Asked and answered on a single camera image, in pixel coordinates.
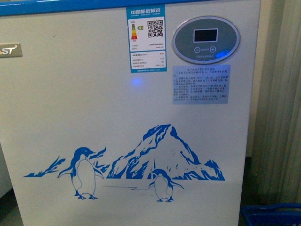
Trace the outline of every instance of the curtain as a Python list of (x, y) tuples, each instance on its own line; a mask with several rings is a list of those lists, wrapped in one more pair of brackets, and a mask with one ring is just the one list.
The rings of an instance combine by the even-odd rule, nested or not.
[(300, 0), (285, 1), (273, 69), (263, 70), (251, 173), (262, 203), (301, 202)]

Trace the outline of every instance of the qr code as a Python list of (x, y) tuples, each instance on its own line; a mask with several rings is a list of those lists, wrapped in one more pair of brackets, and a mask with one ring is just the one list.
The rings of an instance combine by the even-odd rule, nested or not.
[(163, 20), (150, 20), (147, 22), (148, 36), (163, 37)]

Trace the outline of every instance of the black display screen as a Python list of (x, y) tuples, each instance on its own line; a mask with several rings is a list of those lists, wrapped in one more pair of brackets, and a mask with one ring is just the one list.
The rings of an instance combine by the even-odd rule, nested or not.
[(217, 41), (217, 29), (194, 30), (194, 42)]

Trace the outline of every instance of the oval control panel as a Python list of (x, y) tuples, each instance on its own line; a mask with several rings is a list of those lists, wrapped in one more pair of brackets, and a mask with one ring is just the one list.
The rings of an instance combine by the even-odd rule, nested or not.
[(208, 65), (229, 57), (239, 42), (233, 23), (217, 16), (201, 16), (180, 25), (174, 33), (173, 48), (182, 60)]

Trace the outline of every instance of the blue plastic crate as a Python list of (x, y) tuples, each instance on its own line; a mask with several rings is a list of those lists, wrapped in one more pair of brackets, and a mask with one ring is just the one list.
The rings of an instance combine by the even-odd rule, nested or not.
[(301, 204), (244, 206), (241, 213), (248, 226), (301, 226)]

